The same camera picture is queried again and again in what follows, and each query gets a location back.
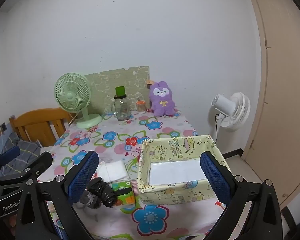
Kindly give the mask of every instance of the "wooden chair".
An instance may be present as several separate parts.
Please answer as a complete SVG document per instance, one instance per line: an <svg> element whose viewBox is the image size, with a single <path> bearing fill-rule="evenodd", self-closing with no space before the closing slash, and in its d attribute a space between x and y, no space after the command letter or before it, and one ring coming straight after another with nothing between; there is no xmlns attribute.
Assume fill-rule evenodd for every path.
<svg viewBox="0 0 300 240"><path fill-rule="evenodd" d="M63 119L69 123L72 116L61 108L46 108L27 112L17 119L11 117L9 120L19 138L32 142L39 140L42 146L46 147L54 145L57 141L49 122L52 122L58 136L61 137L66 131Z"/></svg>

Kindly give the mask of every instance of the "floral tablecloth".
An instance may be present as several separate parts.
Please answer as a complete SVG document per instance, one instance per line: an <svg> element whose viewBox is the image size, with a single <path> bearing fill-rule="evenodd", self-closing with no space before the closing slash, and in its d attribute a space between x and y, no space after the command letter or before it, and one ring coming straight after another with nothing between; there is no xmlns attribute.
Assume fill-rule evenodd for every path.
<svg viewBox="0 0 300 240"><path fill-rule="evenodd" d="M112 114L107 114L99 125L89 129L80 130L75 124L71 125L50 149L53 163L39 180L51 181L59 174L65 175L82 160L86 152L93 150L99 154L100 161L125 162L137 195L136 164L142 141L147 138L195 135L198 133L177 109L173 116L158 118L153 116L151 110L145 114L133 112L127 121L118 121ZM217 198L167 206L143 205L138 197L136 200L136 207L131 209L114 209L102 205L92 214L85 209L75 209L96 239L128 240L205 236L224 209ZM55 224L62 226L53 211L50 208Z"/></svg>

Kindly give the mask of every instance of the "stuffed animal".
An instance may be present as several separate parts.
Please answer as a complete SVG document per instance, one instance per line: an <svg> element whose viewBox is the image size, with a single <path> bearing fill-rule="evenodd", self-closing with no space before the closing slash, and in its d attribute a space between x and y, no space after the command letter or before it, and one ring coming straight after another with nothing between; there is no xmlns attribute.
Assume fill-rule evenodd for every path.
<svg viewBox="0 0 300 240"><path fill-rule="evenodd" d="M172 101L172 91L167 83L160 81L150 86L149 98L152 102L151 108L154 110L154 116L173 115L174 106Z"/></svg>

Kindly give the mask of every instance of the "wooden door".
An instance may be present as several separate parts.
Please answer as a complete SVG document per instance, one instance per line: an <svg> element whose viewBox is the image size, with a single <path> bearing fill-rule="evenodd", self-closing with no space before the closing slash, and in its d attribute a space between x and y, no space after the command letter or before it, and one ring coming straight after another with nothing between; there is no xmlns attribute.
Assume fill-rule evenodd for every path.
<svg viewBox="0 0 300 240"><path fill-rule="evenodd" d="M273 182L286 205L300 184L300 10L292 0L257 3L266 36L266 93L244 158L262 181Z"/></svg>

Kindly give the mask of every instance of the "plush toy eye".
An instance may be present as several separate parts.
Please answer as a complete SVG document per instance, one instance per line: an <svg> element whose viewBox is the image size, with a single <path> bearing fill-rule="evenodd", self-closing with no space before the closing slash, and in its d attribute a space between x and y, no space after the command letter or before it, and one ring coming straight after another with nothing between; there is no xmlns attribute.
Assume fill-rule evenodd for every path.
<svg viewBox="0 0 300 240"><path fill-rule="evenodd" d="M164 89L162 89L162 92L165 93L166 95L168 95L169 94L169 89L164 88Z"/></svg>
<svg viewBox="0 0 300 240"><path fill-rule="evenodd" d="M155 96L159 95L159 94L160 94L160 89L159 89L159 88L155 88L155 89L153 90L153 94L154 94Z"/></svg>

